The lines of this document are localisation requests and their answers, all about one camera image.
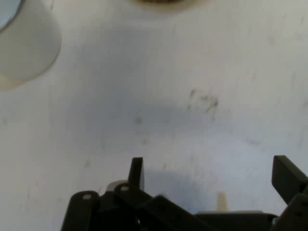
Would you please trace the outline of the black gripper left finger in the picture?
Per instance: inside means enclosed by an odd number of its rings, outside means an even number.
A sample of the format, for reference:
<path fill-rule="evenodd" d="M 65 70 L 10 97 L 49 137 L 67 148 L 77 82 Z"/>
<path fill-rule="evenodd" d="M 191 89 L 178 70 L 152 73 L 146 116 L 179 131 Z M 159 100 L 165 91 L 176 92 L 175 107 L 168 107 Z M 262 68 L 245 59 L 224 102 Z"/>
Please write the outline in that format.
<path fill-rule="evenodd" d="M 163 196 L 144 191 L 143 158 L 131 161 L 128 179 L 99 195 L 74 194 L 63 231 L 210 231 L 212 227 Z"/>

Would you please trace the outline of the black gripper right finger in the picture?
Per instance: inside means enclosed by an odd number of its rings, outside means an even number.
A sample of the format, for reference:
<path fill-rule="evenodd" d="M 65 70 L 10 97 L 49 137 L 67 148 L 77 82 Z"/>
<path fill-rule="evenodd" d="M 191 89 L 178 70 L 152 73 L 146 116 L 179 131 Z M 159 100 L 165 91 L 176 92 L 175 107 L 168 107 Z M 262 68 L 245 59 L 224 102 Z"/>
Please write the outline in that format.
<path fill-rule="evenodd" d="M 285 210 L 272 226 L 273 231 L 308 229 L 308 177 L 285 155 L 273 159 L 271 183 L 283 201 Z"/>

